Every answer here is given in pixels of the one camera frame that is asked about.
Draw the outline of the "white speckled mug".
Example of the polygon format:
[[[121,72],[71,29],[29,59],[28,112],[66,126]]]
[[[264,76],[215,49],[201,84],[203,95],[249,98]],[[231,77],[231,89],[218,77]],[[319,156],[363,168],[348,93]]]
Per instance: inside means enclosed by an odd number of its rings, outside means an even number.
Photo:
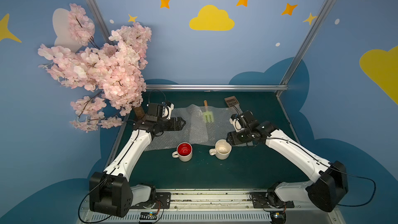
[[[220,160],[226,160],[232,151],[232,146],[226,140],[219,140],[215,147],[209,150],[211,156],[216,156]]]

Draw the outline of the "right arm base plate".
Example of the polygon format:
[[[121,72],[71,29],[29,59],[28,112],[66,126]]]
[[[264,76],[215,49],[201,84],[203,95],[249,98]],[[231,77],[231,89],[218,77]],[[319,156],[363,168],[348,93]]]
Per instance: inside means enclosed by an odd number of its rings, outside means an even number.
[[[254,208],[294,208],[292,201],[283,202],[274,192],[252,191],[249,193],[249,199]]]

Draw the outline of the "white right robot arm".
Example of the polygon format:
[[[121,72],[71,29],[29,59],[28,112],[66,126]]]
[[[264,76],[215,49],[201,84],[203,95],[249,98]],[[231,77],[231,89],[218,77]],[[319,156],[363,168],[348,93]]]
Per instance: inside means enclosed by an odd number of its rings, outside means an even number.
[[[311,202],[320,210],[331,212],[348,193],[346,167],[341,162],[331,163],[312,153],[268,121],[249,125],[231,120],[230,124],[235,129],[228,133],[231,145],[263,142],[308,177],[308,181],[299,183],[276,183],[268,192],[269,205],[280,208],[286,202]]]

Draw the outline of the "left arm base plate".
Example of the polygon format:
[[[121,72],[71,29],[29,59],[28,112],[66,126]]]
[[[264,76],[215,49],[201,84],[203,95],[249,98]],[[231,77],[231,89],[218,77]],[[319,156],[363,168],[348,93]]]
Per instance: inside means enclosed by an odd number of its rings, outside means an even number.
[[[151,197],[147,202],[132,205],[130,209],[169,209],[171,204],[170,192],[157,192],[155,197]]]

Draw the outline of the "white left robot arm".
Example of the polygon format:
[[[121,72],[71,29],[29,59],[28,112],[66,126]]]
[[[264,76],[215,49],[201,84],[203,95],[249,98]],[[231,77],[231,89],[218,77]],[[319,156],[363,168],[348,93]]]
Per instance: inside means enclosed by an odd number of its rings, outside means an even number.
[[[90,211],[124,217],[132,206],[155,201],[155,187],[138,184],[130,187],[130,177],[144,150],[158,133],[181,131],[181,117],[137,121],[134,131],[114,161],[103,172],[95,172],[89,181]]]

